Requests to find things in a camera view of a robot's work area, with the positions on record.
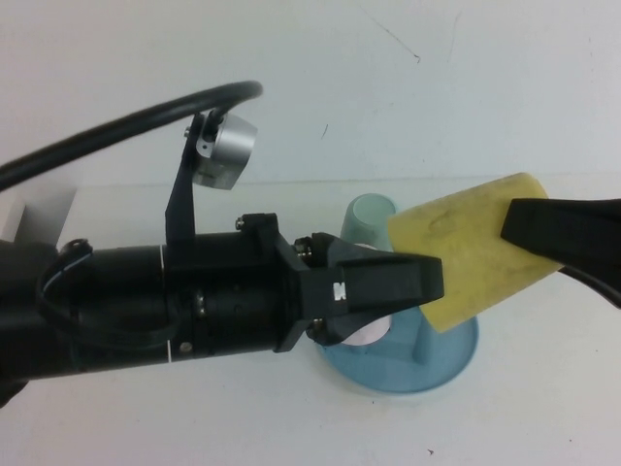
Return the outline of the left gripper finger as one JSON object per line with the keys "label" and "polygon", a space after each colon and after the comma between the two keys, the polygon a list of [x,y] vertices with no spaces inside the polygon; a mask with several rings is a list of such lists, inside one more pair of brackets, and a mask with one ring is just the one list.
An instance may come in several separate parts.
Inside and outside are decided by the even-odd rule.
{"label": "left gripper finger", "polygon": [[394,265],[392,252],[374,250],[346,242],[327,233],[313,233],[295,240],[295,252],[311,268],[331,268],[338,265]]}
{"label": "left gripper finger", "polygon": [[346,301],[356,313],[386,315],[444,296],[442,263],[436,257],[387,254],[342,266]]}

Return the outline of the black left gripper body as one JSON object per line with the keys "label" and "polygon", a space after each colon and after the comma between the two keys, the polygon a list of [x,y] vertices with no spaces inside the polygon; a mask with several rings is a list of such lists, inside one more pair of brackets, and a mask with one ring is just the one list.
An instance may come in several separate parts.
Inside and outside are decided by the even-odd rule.
{"label": "black left gripper body", "polygon": [[167,343],[171,361],[287,352],[302,336],[322,346],[345,338],[343,266],[306,265],[274,214],[244,215],[232,233],[203,235],[193,220],[168,220],[164,276],[180,318]]}

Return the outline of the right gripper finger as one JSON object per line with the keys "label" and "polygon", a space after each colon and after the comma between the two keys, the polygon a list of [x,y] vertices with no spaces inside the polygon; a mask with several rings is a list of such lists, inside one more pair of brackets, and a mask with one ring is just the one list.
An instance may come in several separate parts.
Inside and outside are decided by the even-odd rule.
{"label": "right gripper finger", "polygon": [[618,267],[620,201],[514,199],[501,237],[564,265]]}
{"label": "right gripper finger", "polygon": [[560,272],[595,291],[617,309],[620,308],[620,291],[612,285],[605,283],[604,280],[595,278],[572,267],[563,267]]}

